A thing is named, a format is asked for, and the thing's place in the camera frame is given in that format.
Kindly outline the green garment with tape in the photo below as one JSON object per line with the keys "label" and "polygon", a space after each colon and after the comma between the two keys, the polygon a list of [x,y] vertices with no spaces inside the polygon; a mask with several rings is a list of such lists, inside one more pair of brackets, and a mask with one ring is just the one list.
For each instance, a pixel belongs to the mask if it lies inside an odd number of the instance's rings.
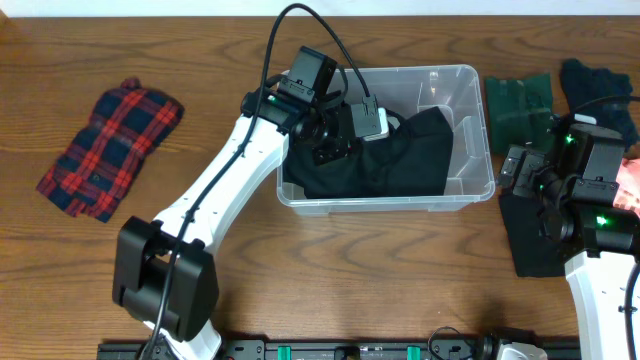
{"label": "green garment with tape", "polygon": [[511,145],[549,151],[554,136],[553,95],[549,73],[525,79],[485,78],[491,150],[506,155]]}

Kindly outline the black garment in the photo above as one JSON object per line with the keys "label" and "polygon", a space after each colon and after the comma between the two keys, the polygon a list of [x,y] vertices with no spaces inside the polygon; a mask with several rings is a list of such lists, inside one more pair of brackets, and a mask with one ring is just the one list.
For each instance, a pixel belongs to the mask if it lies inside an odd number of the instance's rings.
{"label": "black garment", "polygon": [[433,107],[401,121],[389,137],[324,165],[314,164],[309,146],[296,146],[282,178],[308,199],[442,196],[452,150],[451,126]]}

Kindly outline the red plaid flannel shirt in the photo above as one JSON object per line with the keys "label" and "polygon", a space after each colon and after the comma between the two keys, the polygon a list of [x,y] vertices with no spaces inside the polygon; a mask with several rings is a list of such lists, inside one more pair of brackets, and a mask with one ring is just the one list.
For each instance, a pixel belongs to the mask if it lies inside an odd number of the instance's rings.
{"label": "red plaid flannel shirt", "polygon": [[36,190],[64,213],[108,222],[146,157],[179,125],[183,105],[136,77],[105,91]]}

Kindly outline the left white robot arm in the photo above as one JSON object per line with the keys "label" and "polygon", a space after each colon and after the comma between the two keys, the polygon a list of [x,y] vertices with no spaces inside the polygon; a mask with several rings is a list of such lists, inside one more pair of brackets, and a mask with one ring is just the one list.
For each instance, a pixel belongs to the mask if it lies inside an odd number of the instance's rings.
{"label": "left white robot arm", "polygon": [[233,131],[198,179],[153,221],[131,217],[116,247],[112,297],[152,329],[140,359],[212,359],[222,340],[210,316],[219,297],[214,257],[231,224],[292,140],[335,135],[327,110],[335,60],[300,48],[292,68],[245,95]]}

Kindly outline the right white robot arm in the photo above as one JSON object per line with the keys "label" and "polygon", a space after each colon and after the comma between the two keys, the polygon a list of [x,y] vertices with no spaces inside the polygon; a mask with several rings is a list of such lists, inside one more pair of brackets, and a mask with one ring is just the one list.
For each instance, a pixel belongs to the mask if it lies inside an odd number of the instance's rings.
{"label": "right white robot arm", "polygon": [[639,218],[614,205],[623,153],[619,133],[574,123],[547,152],[511,146],[500,170],[516,272],[566,279],[584,359],[639,356]]}

